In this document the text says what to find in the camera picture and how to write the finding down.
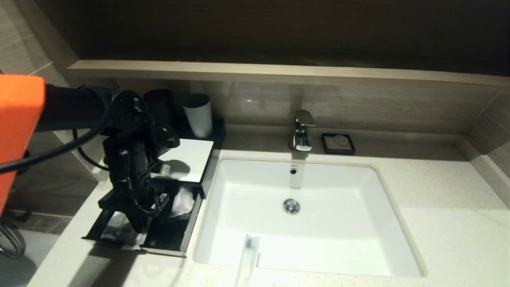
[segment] sink drain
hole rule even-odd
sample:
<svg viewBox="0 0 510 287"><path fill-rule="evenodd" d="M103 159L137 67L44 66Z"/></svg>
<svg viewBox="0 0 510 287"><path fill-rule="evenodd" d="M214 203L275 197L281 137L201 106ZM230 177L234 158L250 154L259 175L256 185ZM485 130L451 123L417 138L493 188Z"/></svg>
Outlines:
<svg viewBox="0 0 510 287"><path fill-rule="evenodd" d="M286 213L296 214L300 209L301 207L299 206L299 202L297 202L297 200L289 198L284 201L284 210Z"/></svg>

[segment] wooden shelf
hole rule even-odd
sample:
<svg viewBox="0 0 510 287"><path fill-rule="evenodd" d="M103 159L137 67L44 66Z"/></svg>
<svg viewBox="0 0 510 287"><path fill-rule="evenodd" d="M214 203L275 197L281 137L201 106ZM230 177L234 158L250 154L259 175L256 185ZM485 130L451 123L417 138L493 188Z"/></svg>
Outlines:
<svg viewBox="0 0 510 287"><path fill-rule="evenodd" d="M509 93L510 78L441 71L135 60L79 60L71 76L240 81L312 85L426 87Z"/></svg>

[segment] sink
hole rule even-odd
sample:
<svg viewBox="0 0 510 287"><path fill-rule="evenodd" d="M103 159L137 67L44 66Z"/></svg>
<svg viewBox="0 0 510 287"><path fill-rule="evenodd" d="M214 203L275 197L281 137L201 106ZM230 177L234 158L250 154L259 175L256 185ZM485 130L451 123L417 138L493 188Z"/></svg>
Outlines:
<svg viewBox="0 0 510 287"><path fill-rule="evenodd" d="M249 234L260 237L258 268L421 276L370 167L226 159L215 177L198 263L239 264Z"/></svg>

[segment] orange object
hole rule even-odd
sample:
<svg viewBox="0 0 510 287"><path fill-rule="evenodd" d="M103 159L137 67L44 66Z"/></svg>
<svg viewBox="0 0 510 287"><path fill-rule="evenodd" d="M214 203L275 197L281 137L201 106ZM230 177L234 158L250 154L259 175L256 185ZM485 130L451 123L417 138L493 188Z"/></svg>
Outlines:
<svg viewBox="0 0 510 287"><path fill-rule="evenodd" d="M44 92L41 77L0 75L0 163L23 157L44 108ZM15 176L0 174L0 214Z"/></svg>

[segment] faucet handle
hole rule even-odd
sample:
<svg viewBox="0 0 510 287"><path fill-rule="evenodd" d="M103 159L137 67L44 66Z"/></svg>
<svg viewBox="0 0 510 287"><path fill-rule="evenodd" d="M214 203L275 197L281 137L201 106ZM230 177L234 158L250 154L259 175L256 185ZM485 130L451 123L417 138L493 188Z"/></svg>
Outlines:
<svg viewBox="0 0 510 287"><path fill-rule="evenodd" d="M314 127L315 120L307 110L296 111L296 122L302 127Z"/></svg>

